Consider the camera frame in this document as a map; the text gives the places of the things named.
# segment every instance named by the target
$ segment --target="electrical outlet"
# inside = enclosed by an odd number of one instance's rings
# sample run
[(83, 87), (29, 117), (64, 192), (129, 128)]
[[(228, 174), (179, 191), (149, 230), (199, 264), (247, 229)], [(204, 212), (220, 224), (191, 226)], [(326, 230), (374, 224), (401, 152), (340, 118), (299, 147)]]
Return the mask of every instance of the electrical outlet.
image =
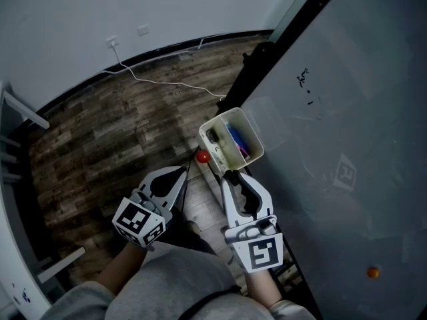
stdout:
[(146, 35), (149, 33), (149, 24), (138, 26), (138, 35), (141, 37), (142, 35)]
[(109, 49), (111, 49), (113, 47), (112, 44), (111, 44), (111, 41), (114, 42), (114, 45), (119, 45), (119, 41), (117, 40), (117, 35), (114, 35), (113, 37), (107, 38), (105, 40), (105, 43), (107, 44), (107, 47)]

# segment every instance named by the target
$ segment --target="person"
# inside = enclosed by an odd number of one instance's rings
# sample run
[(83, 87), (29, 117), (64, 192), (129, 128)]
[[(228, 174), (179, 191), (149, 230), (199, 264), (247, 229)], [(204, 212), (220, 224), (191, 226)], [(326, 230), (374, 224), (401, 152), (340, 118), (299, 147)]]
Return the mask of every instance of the person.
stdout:
[(148, 252), (132, 242), (98, 275), (68, 291), (42, 320), (313, 320), (282, 299), (267, 270), (246, 273), (248, 296), (195, 223), (168, 229)]

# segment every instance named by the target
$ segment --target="red ball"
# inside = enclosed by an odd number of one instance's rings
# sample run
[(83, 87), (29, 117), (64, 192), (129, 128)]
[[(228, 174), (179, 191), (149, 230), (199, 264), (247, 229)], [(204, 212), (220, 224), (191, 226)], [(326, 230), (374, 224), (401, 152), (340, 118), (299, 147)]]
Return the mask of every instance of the red ball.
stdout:
[(211, 159), (211, 156), (208, 151), (202, 150), (197, 152), (195, 158), (200, 163), (207, 163)]

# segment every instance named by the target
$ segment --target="baseboard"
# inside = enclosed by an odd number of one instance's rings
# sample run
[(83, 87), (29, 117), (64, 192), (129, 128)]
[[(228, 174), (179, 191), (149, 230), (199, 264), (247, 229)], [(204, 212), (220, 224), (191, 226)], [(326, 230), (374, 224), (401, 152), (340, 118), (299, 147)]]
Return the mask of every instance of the baseboard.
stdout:
[[(169, 53), (178, 52), (178, 51), (182, 51), (185, 49), (189, 49), (190, 47), (198, 46), (200, 44), (201, 40), (203, 40), (203, 44), (208, 44), (208, 43), (213, 43), (216, 41), (221, 41), (221, 40), (226, 40), (226, 39), (233, 39), (233, 38), (240, 38), (240, 37), (251, 37), (254, 35), (271, 35), (272, 32), (273, 32), (272, 29), (267, 29), (267, 30), (260, 30), (260, 31), (246, 31), (246, 32), (227, 33), (227, 34), (223, 34), (223, 35), (213, 35), (213, 36), (208, 36), (208, 37), (192, 39), (192, 40), (184, 41), (182, 43), (178, 43), (175, 45), (162, 47), (161, 49), (148, 51), (148, 52), (142, 53), (141, 55), (136, 55), (135, 57), (132, 57), (132, 58), (129, 58), (129, 59), (126, 59), (125, 61), (123, 61), (123, 64), (127, 65), (128, 67), (131, 67), (132, 65), (139, 64), (139, 63), (141, 63), (143, 61), (147, 61), (149, 59), (155, 59), (156, 57), (161, 57), (161, 56), (167, 55)], [(112, 72), (118, 72), (118, 71), (123, 70), (123, 67), (120, 64), (117, 64), (117, 65), (114, 65), (112, 67), (108, 67), (105, 70), (112, 71)], [(61, 94), (57, 98), (55, 98), (54, 100), (50, 101), (44, 107), (40, 108), (40, 110), (36, 111), (36, 114), (43, 117), (46, 112), (48, 112), (49, 110), (51, 110), (56, 105), (60, 104), (61, 102), (63, 102), (67, 98), (69, 98), (70, 96), (72, 96), (75, 93), (77, 93), (78, 91), (81, 91), (82, 89), (86, 88), (88, 85), (94, 84), (94, 83), (100, 81), (101, 79), (104, 79), (110, 75), (111, 74), (109, 74), (109, 73), (99, 73), (98, 75), (95, 75), (95, 76), (87, 79), (86, 81), (76, 85), (75, 87), (71, 88), (70, 90), (67, 90), (66, 92), (64, 92), (63, 94)], [(26, 120), (26, 121), (22, 122), (22, 124), (20, 124), (10, 134), (9, 137), (11, 139), (15, 139), (18, 141), (22, 137), (23, 133), (26, 130), (29, 130), (28, 128), (30, 128), (31, 125), (32, 125), (32, 122), (30, 120)]]

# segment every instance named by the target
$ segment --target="black strap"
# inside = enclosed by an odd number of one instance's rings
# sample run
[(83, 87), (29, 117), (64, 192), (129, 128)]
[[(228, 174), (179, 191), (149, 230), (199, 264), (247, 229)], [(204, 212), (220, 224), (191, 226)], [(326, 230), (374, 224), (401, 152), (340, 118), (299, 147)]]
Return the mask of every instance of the black strap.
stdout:
[(202, 300), (199, 300), (195, 305), (192, 305), (189, 309), (187, 309), (182, 315), (179, 317), (178, 320), (189, 320), (191, 319), (206, 303), (209, 303), (213, 299), (216, 299), (217, 297), (220, 297), (225, 294), (229, 293), (238, 293), (240, 292), (240, 287), (238, 285), (234, 285), (230, 289), (227, 289), (226, 291), (217, 291), (216, 293), (213, 293), (211, 295), (208, 295), (207, 297), (204, 297)]

